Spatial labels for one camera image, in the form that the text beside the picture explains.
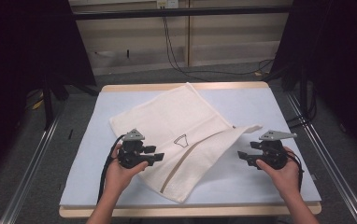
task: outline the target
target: white cloth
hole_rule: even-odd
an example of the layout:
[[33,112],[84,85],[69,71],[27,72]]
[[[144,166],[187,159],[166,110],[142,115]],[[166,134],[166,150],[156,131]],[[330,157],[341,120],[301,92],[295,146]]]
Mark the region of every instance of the white cloth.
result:
[[242,133],[260,125],[236,127],[225,120],[193,86],[166,91],[153,100],[109,120],[119,136],[138,129],[145,146],[156,146],[164,159],[140,173],[166,198],[183,203],[193,187]]

